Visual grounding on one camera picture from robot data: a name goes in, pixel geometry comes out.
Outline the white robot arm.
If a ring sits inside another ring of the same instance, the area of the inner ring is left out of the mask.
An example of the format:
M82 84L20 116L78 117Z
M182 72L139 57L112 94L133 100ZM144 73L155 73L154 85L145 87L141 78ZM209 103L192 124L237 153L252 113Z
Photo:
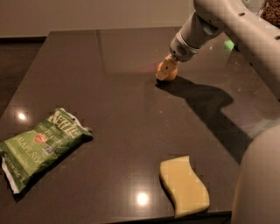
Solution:
M248 9L249 0L193 0L194 12L170 45L156 77L175 79L179 62L225 32L274 95L279 95L279 29ZM280 126L258 134L241 161L232 224L280 224Z

